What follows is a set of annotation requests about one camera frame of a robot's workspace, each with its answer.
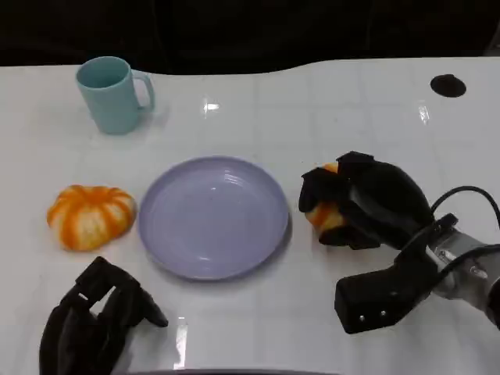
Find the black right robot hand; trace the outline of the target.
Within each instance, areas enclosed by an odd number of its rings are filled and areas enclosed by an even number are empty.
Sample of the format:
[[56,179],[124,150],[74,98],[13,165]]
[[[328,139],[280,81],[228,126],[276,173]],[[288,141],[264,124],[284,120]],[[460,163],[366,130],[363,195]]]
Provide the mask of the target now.
[[401,168],[361,152],[304,173],[298,209],[320,244],[401,250],[434,222],[416,182]]

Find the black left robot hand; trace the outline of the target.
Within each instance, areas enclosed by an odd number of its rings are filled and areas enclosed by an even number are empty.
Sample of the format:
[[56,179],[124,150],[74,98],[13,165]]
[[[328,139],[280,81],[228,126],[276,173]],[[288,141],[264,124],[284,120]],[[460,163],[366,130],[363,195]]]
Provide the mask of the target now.
[[110,374],[142,320],[169,322],[128,272],[98,256],[52,310],[39,348],[41,374]]

